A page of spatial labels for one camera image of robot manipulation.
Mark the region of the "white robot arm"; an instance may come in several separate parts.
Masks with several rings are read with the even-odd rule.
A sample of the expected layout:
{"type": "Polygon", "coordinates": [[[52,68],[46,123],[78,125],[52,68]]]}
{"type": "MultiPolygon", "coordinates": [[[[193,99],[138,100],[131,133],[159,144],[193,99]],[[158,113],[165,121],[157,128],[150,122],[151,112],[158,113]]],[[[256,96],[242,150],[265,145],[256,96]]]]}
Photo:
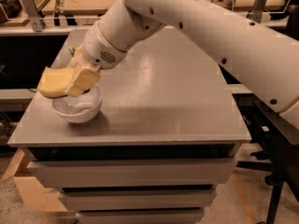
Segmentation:
{"type": "Polygon", "coordinates": [[[299,128],[299,42],[207,0],[118,0],[69,64],[112,69],[135,43],[166,25],[299,128]]]}

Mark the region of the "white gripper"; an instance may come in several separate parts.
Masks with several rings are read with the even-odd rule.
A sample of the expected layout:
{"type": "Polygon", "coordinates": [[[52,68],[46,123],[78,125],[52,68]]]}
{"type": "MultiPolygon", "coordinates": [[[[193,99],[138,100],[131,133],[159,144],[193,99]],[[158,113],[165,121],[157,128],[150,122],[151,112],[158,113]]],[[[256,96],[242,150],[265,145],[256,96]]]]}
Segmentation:
{"type": "Polygon", "coordinates": [[[113,69],[125,56],[126,52],[115,49],[106,40],[97,21],[85,34],[82,46],[75,48],[73,57],[67,64],[68,67],[75,68],[75,71],[64,93],[73,97],[80,96],[99,81],[98,72],[82,66],[84,60],[101,69],[113,69]]]}

